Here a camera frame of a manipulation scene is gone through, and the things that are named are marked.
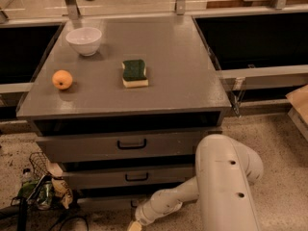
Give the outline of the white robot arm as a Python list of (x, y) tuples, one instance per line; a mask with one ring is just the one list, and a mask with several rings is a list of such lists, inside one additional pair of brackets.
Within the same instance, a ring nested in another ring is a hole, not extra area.
[(202, 231), (261, 231), (250, 186), (263, 173), (253, 149), (228, 136), (209, 135), (196, 148), (195, 177), (154, 192), (139, 204), (127, 231), (142, 231), (193, 200), (200, 205)]

